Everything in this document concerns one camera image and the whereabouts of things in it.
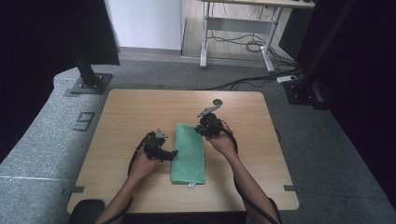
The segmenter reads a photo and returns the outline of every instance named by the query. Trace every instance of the desk leg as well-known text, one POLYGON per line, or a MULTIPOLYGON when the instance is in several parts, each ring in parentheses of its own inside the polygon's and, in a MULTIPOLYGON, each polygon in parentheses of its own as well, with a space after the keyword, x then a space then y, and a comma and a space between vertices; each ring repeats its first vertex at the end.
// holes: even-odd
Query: desk leg
POLYGON ((200 62, 200 67, 201 68, 206 68, 206 58, 207 58, 207 22, 209 20, 209 9, 210 9, 210 3, 205 2, 204 7, 206 7, 205 15, 204 15, 204 42, 202 43, 201 46, 201 62, 200 62))
POLYGON ((279 22, 280 14, 282 13, 282 9, 283 9, 283 7, 276 8, 276 15, 273 20, 273 24, 271 26, 270 33, 268 34, 268 41, 263 47, 261 47, 262 57, 264 58, 264 61, 265 61, 265 64, 267 65, 267 70, 269 73, 275 72, 275 69, 274 69, 271 59, 270 59, 270 56, 268 55, 268 50, 269 50, 269 48, 271 48, 271 42, 274 38, 275 30, 276 30, 277 24, 279 22))

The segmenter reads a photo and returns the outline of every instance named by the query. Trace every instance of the person's hand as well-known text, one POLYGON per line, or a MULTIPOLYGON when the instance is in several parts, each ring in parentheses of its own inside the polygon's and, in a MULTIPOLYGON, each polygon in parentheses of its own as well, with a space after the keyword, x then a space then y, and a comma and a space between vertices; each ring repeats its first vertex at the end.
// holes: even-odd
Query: person's hand
POLYGON ((129 176, 134 176, 138 179, 143 179, 148 175, 150 175, 155 170, 159 162, 160 160, 156 158, 152 158, 152 160, 150 160, 146 156, 143 148, 141 147, 137 152, 136 159, 134 161, 129 176))
POLYGON ((205 139, 212 144, 213 148, 221 153, 224 157, 236 155, 233 148, 233 142, 225 132, 220 132, 216 137, 205 137, 205 139))

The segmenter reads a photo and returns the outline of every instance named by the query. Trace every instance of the person's arm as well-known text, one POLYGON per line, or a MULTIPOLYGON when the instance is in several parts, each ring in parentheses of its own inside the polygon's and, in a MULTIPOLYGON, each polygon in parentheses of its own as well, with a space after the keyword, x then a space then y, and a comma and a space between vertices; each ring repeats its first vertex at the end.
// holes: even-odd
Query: person's arm
MULTIPOLYGON (((262 210, 264 210, 268 215, 270 215, 277 223, 279 220, 276 216, 276 211, 272 206, 267 195, 264 193, 262 188, 244 166, 244 164, 239 160, 238 154, 233 149, 233 143, 224 132, 221 132, 218 136, 213 138, 206 138, 213 148, 221 153, 233 170, 233 176, 238 184, 239 188, 245 193, 245 195, 257 204, 262 210)), ((250 217, 253 224, 256 223, 271 223, 266 217, 257 212, 252 206, 244 201, 245 208, 247 209, 247 214, 250 217)))
MULTIPOLYGON (((132 167, 131 173, 125 180, 120 191, 114 196, 113 200, 105 208, 105 211, 96 220, 96 224, 103 223, 110 218, 118 214, 122 209, 127 206, 129 201, 131 201, 134 196, 134 191, 140 181, 146 176, 150 175, 157 166, 159 160, 150 160, 143 152, 143 148, 140 148, 137 153, 136 160, 132 167)), ((117 224, 122 222, 123 216, 111 222, 112 224, 117 224)))

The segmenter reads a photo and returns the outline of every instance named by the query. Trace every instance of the green towel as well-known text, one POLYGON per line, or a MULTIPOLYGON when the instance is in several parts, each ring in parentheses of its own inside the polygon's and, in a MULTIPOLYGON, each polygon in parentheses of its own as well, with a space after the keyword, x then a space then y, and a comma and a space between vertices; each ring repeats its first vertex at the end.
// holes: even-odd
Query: green towel
POLYGON ((193 126, 177 125, 175 150, 178 153, 172 161, 172 183, 204 184, 206 181, 204 139, 193 126))

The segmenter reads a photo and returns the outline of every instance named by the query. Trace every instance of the gray carpet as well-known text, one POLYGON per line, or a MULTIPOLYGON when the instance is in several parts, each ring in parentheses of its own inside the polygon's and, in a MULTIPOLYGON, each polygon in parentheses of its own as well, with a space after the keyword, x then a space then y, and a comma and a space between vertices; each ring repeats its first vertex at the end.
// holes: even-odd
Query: gray carpet
MULTIPOLYGON (((48 102, 0 165, 0 223, 67 221, 71 189, 110 90, 195 90, 267 75, 262 68, 210 65, 202 70, 196 63, 121 61, 121 67, 93 69, 114 75, 106 92, 65 97, 78 70, 59 74, 48 102), (95 113, 87 132, 73 131, 80 112, 95 113)), ((300 201, 299 209, 280 212, 284 223, 396 223, 386 195, 329 111, 290 105, 274 81, 259 88, 242 84, 238 91, 262 92, 280 133, 300 201)))

